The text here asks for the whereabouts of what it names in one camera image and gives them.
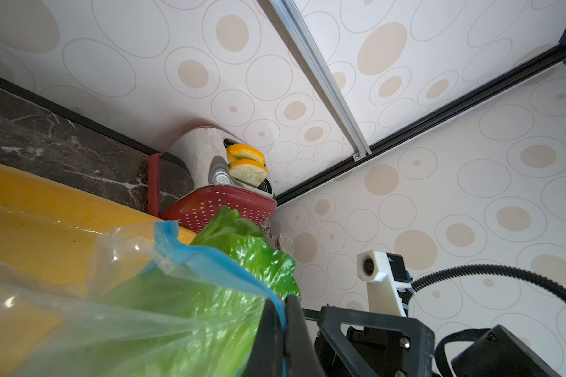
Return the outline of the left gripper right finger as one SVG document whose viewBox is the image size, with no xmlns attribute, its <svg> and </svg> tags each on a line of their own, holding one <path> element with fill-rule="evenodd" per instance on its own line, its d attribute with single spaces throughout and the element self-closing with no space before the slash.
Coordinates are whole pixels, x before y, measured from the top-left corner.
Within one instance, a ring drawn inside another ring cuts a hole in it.
<svg viewBox="0 0 566 377">
<path fill-rule="evenodd" d="M 286 298 L 285 376 L 325 376 L 306 326 L 300 300 Z"/>
</svg>

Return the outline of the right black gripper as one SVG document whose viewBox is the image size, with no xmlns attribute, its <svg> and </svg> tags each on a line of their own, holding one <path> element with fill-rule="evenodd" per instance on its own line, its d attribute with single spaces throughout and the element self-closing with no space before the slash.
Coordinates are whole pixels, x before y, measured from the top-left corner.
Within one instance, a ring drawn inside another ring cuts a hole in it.
<svg viewBox="0 0 566 377">
<path fill-rule="evenodd" d="M 324 306 L 314 349 L 327 376 L 432 376 L 434 333 L 419 320 Z"/>
</svg>

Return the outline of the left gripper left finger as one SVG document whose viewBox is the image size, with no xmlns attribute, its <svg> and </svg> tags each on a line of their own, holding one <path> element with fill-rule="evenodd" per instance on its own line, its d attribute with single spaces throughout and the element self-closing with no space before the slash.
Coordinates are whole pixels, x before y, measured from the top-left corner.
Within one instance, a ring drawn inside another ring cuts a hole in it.
<svg viewBox="0 0 566 377">
<path fill-rule="evenodd" d="M 267 301 L 243 377 L 282 377 L 283 332 L 272 301 Z"/>
</svg>

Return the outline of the chinese cabbage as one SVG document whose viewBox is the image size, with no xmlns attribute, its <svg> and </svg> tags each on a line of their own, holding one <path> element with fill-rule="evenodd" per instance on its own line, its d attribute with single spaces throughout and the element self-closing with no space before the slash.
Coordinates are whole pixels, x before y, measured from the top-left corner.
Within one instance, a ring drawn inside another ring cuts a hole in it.
<svg viewBox="0 0 566 377">
<path fill-rule="evenodd" d="M 118 284 L 104 302 L 171 323 L 99 347 L 95 375 L 238 376 L 262 312 L 299 296 L 294 259 L 272 248 L 259 226 L 223 207 L 193 241 L 171 221 L 154 226 L 157 261 Z"/>
</svg>

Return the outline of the clear zipper bag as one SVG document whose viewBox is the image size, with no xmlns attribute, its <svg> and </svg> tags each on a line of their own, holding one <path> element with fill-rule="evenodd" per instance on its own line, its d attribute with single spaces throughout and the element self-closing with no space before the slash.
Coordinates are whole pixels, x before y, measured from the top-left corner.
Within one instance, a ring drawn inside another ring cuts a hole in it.
<svg viewBox="0 0 566 377">
<path fill-rule="evenodd" d="M 285 323 L 295 268 L 237 220 L 187 245 L 171 221 L 113 229 L 82 284 L 0 262 L 0 376 L 239 376 L 264 307 Z"/>
</svg>

